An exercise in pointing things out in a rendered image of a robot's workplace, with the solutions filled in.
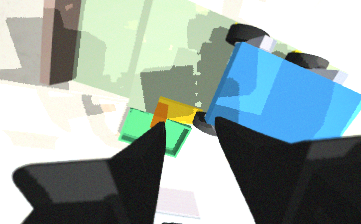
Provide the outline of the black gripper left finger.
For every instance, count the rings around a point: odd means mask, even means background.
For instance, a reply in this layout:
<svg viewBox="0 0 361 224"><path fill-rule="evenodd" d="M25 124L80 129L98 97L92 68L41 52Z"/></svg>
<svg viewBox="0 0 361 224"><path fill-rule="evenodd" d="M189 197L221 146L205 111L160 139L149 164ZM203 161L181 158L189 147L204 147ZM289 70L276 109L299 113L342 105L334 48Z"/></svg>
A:
<svg viewBox="0 0 361 224"><path fill-rule="evenodd" d="M110 158L32 162L15 168L11 180L32 209L105 200L119 224L154 224L165 152L161 121Z"/></svg>

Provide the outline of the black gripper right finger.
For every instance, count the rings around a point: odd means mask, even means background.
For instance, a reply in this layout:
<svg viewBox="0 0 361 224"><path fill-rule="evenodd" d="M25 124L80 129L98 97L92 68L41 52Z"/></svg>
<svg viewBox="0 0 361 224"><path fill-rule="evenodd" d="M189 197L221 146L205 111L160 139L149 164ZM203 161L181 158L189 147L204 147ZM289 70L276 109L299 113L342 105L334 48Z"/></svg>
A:
<svg viewBox="0 0 361 224"><path fill-rule="evenodd" d="M291 224L316 168L361 162L361 134L288 142L221 116L215 131L255 224Z"/></svg>

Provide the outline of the green tray floor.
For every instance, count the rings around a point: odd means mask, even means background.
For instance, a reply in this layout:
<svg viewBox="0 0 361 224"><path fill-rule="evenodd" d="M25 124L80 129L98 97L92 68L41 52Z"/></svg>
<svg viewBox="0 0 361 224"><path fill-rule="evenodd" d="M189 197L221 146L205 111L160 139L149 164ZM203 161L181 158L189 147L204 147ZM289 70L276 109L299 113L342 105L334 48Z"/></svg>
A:
<svg viewBox="0 0 361 224"><path fill-rule="evenodd" d="M150 129L153 116L133 109L122 135L137 139ZM185 128L166 121L166 149L175 151Z"/></svg>

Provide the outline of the blue trolley with black wheels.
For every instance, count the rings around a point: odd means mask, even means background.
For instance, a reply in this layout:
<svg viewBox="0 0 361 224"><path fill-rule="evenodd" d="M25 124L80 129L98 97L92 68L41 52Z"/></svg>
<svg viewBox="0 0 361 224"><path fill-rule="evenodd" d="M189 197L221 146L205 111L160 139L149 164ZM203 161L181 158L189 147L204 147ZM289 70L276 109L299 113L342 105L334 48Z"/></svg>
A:
<svg viewBox="0 0 361 224"><path fill-rule="evenodd" d="M232 24L234 46L209 109L192 124L217 137L215 117L223 117L282 141L338 137L361 111L361 94L342 86L349 74L328 70L327 59L291 51L271 54L278 41L255 26Z"/></svg>

